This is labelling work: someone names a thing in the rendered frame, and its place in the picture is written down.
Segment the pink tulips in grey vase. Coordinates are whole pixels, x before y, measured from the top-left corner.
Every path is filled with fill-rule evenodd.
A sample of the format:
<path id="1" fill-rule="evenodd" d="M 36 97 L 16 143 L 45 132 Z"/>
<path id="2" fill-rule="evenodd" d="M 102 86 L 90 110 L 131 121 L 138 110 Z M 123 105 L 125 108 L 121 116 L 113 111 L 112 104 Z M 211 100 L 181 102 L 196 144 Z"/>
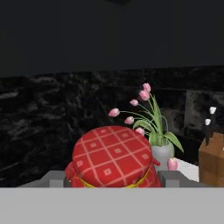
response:
<path id="1" fill-rule="evenodd" d="M 151 93 L 151 85 L 144 83 L 139 92 L 139 98 L 142 102 L 147 102 L 149 108 L 142 105 L 139 100 L 132 99 L 129 104 L 132 107 L 140 108 L 140 112 L 123 111 L 119 108 L 112 108 L 108 115 L 117 117 L 125 113 L 128 117 L 124 123 L 131 125 L 132 129 L 144 137 L 148 137 L 153 157 L 160 163 L 157 171 L 176 171 L 178 161 L 175 158 L 174 147 L 181 152 L 184 151 L 178 138 L 169 131 L 168 122 L 161 114 L 156 97 Z"/>

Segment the jam jar with red cloth lid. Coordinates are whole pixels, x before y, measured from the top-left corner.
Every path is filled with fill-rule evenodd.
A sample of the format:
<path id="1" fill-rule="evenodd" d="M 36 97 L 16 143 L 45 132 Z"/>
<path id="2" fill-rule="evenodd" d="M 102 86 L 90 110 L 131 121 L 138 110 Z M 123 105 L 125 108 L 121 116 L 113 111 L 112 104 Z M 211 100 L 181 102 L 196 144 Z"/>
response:
<path id="1" fill-rule="evenodd" d="M 84 134 L 73 147 L 66 179 L 72 187 L 160 187 L 148 140 L 123 126 Z"/>

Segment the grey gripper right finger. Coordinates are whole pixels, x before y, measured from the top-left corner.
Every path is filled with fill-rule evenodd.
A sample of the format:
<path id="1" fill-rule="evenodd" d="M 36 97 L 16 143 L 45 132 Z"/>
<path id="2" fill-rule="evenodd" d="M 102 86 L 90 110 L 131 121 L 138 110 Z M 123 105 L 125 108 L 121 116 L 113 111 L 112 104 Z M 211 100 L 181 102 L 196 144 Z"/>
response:
<path id="1" fill-rule="evenodd" d="M 162 187 L 207 187 L 207 185 L 190 180 L 180 171 L 158 171 L 157 175 Z"/>

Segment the black knife with white cap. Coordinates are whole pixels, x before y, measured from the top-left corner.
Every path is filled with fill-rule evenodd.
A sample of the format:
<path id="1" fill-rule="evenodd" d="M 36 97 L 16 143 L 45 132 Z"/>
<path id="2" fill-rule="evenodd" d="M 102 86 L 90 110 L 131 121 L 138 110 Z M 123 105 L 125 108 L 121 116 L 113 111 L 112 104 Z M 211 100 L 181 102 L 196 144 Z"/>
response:
<path id="1" fill-rule="evenodd" d="M 214 106 L 212 106 L 212 107 L 210 107 L 210 109 L 209 109 L 209 113 L 210 113 L 210 120 L 211 120 L 211 122 L 210 122 L 210 126 L 211 126 L 211 136 L 210 136 L 210 138 L 212 139 L 213 138 L 213 136 L 214 136 L 214 125 L 215 125 L 215 116 L 216 116 L 216 107 L 214 107 Z"/>
<path id="2" fill-rule="evenodd" d="M 205 120 L 205 138 L 206 138 L 206 146 L 209 145 L 210 140 L 210 132 L 211 132 L 211 119 L 207 118 Z"/>

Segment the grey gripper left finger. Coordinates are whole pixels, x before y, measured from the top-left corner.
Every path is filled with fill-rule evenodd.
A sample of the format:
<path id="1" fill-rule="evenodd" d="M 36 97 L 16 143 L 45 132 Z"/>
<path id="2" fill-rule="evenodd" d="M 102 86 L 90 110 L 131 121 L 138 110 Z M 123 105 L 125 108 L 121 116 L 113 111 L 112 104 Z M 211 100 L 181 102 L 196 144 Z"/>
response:
<path id="1" fill-rule="evenodd" d="M 23 187 L 44 187 L 44 188 L 63 188 L 70 187 L 64 171 L 49 171 L 41 179 L 24 184 Z"/>

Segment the wooden knife block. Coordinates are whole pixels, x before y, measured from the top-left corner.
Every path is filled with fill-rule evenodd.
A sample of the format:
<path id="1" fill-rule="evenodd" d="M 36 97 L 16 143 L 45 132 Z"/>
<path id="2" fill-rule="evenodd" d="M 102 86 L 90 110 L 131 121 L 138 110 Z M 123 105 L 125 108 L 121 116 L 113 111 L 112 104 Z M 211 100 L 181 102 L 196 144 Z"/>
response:
<path id="1" fill-rule="evenodd" d="M 224 187 L 224 134 L 214 132 L 199 147 L 199 181 L 205 185 Z"/>

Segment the dark wall cabinet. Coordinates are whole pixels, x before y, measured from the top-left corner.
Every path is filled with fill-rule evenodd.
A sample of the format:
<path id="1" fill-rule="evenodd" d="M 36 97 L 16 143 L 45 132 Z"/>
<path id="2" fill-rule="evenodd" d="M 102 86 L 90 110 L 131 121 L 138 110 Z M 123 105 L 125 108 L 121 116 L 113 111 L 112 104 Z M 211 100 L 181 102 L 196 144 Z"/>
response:
<path id="1" fill-rule="evenodd" d="M 0 0 L 0 77 L 224 66 L 224 0 Z"/>

